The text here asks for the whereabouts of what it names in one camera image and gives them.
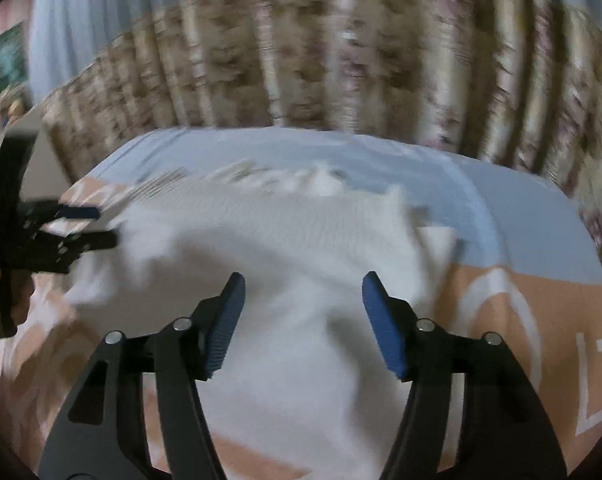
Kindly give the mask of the white knit sweater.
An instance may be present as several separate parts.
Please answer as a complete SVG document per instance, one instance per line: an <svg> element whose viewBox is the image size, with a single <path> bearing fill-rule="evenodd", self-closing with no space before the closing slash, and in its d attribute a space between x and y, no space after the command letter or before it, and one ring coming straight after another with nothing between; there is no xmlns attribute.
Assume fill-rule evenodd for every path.
<svg viewBox="0 0 602 480"><path fill-rule="evenodd" d="M230 274L246 305L222 368L199 394L236 478L261 458L275 478L374 479L408 396L383 363L362 281L431 310L457 242L401 188L349 188L326 167L236 162L139 185L102 223L120 241L84 255L66 300L96 333L154 332L217 295Z"/></svg>

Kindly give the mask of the blue and orange bedsheet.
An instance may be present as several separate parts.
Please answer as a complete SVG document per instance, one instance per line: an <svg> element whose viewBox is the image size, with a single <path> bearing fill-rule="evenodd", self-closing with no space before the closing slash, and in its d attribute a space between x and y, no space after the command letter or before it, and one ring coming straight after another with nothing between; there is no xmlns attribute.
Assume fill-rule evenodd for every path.
<svg viewBox="0 0 602 480"><path fill-rule="evenodd" d="M326 167L349 188L371 193L398 186L421 219L452 228L457 242L431 310L412 310L453 335L502 336L550 419L566 478L593 453L602 437L602 266L575 207L546 180L372 136L164 129L118 148L64 193L62 204L97 207L98 220L60 219L44 230L115 231L103 225L104 215L139 185L170 174L204 177L236 162ZM90 253L76 258L66 276L39 274L28 320L16 336L0 340L0 479L43 479L38 467L54 421L107 335L66 300L73 269ZM442 470L456 460L461 374L452 393ZM142 395L151 463L168 471L151 374L142 378Z"/></svg>

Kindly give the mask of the floral curtain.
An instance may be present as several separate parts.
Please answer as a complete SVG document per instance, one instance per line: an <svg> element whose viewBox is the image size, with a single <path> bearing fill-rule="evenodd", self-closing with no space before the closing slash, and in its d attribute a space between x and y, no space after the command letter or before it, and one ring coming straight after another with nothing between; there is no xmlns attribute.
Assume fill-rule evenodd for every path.
<svg viewBox="0 0 602 480"><path fill-rule="evenodd" d="M72 179L157 128L370 134L554 182L602 263L602 0L34 0L28 67Z"/></svg>

